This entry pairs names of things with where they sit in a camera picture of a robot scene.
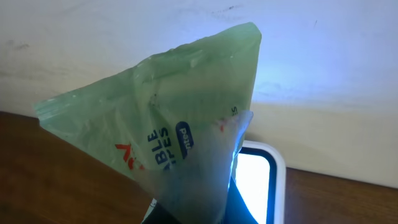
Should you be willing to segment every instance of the black object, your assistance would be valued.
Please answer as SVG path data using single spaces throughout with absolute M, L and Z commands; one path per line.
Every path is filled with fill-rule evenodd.
M 148 217 L 142 222 L 143 224 L 155 224 L 155 223 L 166 223 L 166 224 L 181 224 L 177 221 L 169 212 L 167 212 L 159 203 L 156 203 L 153 211 Z M 231 178 L 229 181 L 229 190 L 226 211 L 224 216 L 224 224 L 235 224 L 235 223 L 257 223 L 250 214 L 246 204 L 243 201 L 238 188 L 236 187 L 235 181 Z

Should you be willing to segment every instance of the white device frame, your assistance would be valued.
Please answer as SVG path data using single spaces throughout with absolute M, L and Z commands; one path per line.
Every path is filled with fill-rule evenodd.
M 242 147 L 264 150 L 274 158 L 277 168 L 274 224 L 282 224 L 284 222 L 286 185 L 286 164 L 284 158 L 275 148 L 265 143 L 244 140 Z

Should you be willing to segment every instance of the white wall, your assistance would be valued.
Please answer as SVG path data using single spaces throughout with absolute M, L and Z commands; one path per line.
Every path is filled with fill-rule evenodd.
M 247 21 L 263 34 L 248 138 L 288 166 L 398 187 L 396 0 L 2 0 L 0 110 Z

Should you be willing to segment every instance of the brown wooden surface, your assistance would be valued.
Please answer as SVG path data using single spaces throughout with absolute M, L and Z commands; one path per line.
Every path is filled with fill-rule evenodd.
M 0 223 L 140 223 L 151 198 L 133 181 L 0 112 Z M 398 223 L 398 190 L 288 169 L 285 223 Z

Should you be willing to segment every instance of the blue oval logo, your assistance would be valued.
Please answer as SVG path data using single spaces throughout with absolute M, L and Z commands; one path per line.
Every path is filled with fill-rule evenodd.
M 188 150 L 193 146 L 191 129 L 187 122 L 180 121 L 175 126 L 175 132 L 177 133 L 178 143 L 180 144 L 182 159 L 185 159 L 188 154 Z

